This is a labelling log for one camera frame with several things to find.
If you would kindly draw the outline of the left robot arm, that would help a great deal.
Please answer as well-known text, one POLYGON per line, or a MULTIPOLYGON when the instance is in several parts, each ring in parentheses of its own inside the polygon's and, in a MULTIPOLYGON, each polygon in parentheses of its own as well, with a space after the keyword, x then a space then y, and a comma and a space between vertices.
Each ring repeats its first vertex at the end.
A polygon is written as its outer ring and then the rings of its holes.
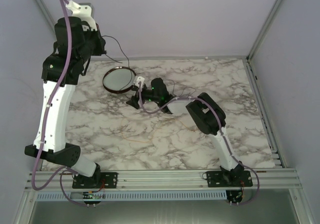
POLYGON ((71 97, 80 76, 87 72, 92 56, 105 54, 100 30, 79 17, 60 18, 54 26, 53 53, 42 66, 43 106, 38 133, 25 147, 27 156, 68 167, 75 172, 74 188, 96 188, 101 180, 100 166, 81 154, 78 145, 66 141, 66 124, 71 97))

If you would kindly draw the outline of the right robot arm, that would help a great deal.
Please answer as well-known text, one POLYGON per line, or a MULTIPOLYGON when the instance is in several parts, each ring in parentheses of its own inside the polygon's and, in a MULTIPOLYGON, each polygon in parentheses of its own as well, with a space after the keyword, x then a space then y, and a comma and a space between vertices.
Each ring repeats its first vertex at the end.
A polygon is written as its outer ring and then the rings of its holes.
POLYGON ((219 157, 222 179, 229 185, 239 182, 245 168, 233 154, 227 137, 226 114, 219 105, 205 92, 197 97, 179 97, 169 94, 161 78, 153 79, 150 89, 144 80, 141 76, 135 78, 136 94, 127 104, 148 114, 189 114, 197 128, 211 139, 219 157))

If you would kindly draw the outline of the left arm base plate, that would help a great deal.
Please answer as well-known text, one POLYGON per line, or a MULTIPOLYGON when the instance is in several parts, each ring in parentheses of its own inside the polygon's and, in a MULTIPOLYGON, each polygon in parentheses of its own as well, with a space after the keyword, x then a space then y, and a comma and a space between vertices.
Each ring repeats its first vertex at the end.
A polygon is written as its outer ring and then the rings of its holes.
POLYGON ((100 172, 92 177, 77 175, 73 179, 73 189, 99 189, 103 186, 105 189, 115 189, 118 182, 117 172, 100 172))

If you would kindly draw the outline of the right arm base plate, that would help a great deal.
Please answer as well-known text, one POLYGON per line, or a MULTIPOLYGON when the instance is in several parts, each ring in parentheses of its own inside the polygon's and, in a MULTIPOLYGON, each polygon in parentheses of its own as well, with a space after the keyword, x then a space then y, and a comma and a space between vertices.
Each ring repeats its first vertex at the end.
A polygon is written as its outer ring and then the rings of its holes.
POLYGON ((238 174, 230 174, 223 171, 207 171, 202 174, 209 188, 218 187, 252 187, 253 181, 249 171, 238 174))

